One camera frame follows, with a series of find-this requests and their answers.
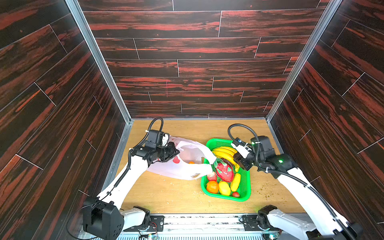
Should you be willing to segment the pink printed plastic bag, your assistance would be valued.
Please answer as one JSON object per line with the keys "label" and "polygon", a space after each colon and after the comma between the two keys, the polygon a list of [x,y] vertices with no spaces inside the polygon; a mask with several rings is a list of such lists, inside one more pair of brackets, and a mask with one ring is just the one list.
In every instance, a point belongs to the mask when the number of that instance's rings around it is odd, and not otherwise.
{"label": "pink printed plastic bag", "polygon": [[180,153],[166,163],[152,164],[148,172],[180,180],[195,180],[213,172],[217,157],[208,147],[180,137],[171,136],[170,141]]}

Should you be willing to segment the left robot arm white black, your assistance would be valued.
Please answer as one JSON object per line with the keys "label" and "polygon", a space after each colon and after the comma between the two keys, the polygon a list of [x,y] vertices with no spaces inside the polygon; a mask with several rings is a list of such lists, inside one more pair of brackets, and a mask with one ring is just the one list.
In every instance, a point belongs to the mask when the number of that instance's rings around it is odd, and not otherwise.
{"label": "left robot arm white black", "polygon": [[173,142],[155,148],[137,146],[129,151],[125,169],[96,197],[88,197],[82,207],[83,230],[96,238],[115,240],[122,231],[150,227],[150,210],[135,206],[121,210],[124,199],[139,177],[153,163],[166,163],[180,153]]}

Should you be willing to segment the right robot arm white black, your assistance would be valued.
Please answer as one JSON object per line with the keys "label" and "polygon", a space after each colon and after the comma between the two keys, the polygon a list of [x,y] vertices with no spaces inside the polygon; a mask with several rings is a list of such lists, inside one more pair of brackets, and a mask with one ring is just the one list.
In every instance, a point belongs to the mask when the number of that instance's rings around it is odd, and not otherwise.
{"label": "right robot arm white black", "polygon": [[268,205],[258,211],[256,225],[262,231],[280,229],[299,240],[358,240],[363,229],[339,214],[311,185],[297,163],[287,154],[277,155],[269,138],[252,138],[250,143],[233,139],[234,159],[243,170],[257,167],[272,175],[299,202],[310,217],[305,222]]}

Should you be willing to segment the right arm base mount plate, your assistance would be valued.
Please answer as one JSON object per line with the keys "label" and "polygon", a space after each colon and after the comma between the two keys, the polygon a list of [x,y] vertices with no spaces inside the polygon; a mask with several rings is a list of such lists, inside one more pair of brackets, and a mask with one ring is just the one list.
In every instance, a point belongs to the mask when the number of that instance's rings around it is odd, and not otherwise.
{"label": "right arm base mount plate", "polygon": [[279,232],[282,233],[281,229],[267,226],[261,223],[258,219],[258,214],[245,214],[239,217],[239,222],[243,225],[245,231],[261,231],[261,232]]}

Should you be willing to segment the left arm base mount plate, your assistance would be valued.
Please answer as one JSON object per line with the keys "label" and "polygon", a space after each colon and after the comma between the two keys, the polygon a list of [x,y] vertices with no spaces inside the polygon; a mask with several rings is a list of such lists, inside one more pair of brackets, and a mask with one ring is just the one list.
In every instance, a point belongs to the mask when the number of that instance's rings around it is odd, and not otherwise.
{"label": "left arm base mount plate", "polygon": [[143,225],[134,226],[126,230],[126,232],[162,232],[164,230],[165,216],[150,215],[148,221]]}

